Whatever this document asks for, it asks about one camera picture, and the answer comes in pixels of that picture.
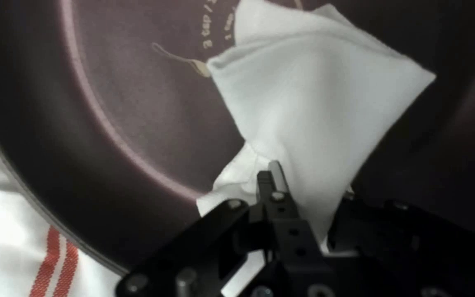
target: dark pan surface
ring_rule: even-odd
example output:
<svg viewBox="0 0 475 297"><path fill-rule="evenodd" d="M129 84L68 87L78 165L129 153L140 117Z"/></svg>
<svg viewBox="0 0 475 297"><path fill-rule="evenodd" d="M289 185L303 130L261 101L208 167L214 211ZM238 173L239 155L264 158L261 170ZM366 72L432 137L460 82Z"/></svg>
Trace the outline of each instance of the dark pan surface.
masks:
<svg viewBox="0 0 475 297"><path fill-rule="evenodd" d="M0 157L38 209L120 270L198 218L195 198L239 150L198 63L233 44L236 3L0 0ZM459 134L475 122L475 2L335 5L439 74L368 162L358 191L440 211L449 201L440 188L475 160L475 132ZM457 145L472 153L463 158ZM460 219L475 224L475 213Z"/></svg>

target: white cloth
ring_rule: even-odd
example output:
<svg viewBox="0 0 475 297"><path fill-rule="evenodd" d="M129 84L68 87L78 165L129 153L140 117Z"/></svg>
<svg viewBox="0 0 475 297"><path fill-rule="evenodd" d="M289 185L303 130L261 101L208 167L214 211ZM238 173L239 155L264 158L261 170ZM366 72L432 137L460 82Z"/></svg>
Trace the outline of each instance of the white cloth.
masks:
<svg viewBox="0 0 475 297"><path fill-rule="evenodd" d="M206 214L236 196L254 203L257 171L279 160L323 242L360 167L435 76L332 5L300 11L241 0L234 35L236 46L209 59L208 69L246 147L198 209Z"/></svg>
<svg viewBox="0 0 475 297"><path fill-rule="evenodd" d="M0 168L0 297L112 297L119 275L82 254Z"/></svg>

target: red stripe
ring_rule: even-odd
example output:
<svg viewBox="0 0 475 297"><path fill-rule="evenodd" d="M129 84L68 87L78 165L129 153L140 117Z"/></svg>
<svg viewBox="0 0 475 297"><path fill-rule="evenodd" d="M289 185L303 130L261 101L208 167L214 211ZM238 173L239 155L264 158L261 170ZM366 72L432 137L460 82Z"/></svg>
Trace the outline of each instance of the red stripe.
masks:
<svg viewBox="0 0 475 297"><path fill-rule="evenodd" d="M59 261L59 233L54 228L49 228L46 236L46 254L40 266L33 289L30 290L30 297L45 297L58 261Z"/></svg>
<svg viewBox="0 0 475 297"><path fill-rule="evenodd" d="M66 261L63 264L54 297L68 297L78 267L78 249L68 241Z"/></svg>

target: frying pan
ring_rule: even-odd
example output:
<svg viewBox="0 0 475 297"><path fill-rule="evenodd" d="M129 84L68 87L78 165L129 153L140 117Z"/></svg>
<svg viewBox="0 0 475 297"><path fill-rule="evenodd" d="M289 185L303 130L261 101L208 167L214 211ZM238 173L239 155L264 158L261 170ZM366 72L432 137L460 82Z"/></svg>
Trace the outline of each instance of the frying pan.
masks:
<svg viewBox="0 0 475 297"><path fill-rule="evenodd" d="M475 0L333 3L439 76L356 193L475 229ZM233 44L236 5L0 0L0 160L38 211L117 272L198 219L195 200L241 147L203 68Z"/></svg>

